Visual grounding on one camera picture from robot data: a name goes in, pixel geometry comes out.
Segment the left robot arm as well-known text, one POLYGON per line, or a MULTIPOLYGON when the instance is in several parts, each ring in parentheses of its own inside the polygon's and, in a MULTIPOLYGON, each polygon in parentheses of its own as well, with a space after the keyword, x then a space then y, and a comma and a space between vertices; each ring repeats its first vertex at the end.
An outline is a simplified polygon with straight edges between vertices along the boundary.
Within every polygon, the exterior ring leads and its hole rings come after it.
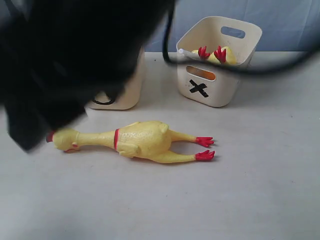
POLYGON ((98 93, 116 100, 173 0, 13 0, 0 3, 0 105, 9 136, 29 152, 85 114, 98 93))

